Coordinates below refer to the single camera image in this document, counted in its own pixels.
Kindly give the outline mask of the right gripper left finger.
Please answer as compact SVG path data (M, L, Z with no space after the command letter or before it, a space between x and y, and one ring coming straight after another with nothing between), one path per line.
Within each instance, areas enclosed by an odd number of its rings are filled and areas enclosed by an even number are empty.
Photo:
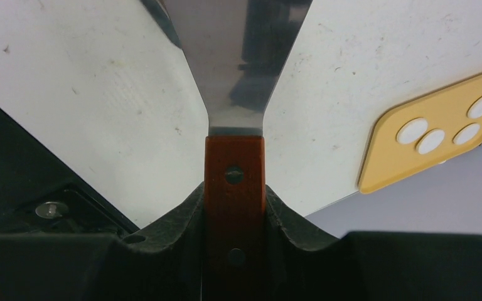
M0 234L0 300L199 300L203 186L145 228Z

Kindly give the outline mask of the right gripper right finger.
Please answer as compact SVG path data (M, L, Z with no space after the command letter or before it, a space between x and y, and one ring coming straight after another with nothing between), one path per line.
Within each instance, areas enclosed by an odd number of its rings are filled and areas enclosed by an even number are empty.
M482 300L482 235L352 231L341 238L266 191L271 300Z

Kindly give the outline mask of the grey rectangular patch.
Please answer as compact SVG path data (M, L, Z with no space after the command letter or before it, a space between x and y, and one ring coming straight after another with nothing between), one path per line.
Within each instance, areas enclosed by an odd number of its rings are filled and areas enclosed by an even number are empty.
M265 300L265 110L310 1L144 1L208 116L204 300Z

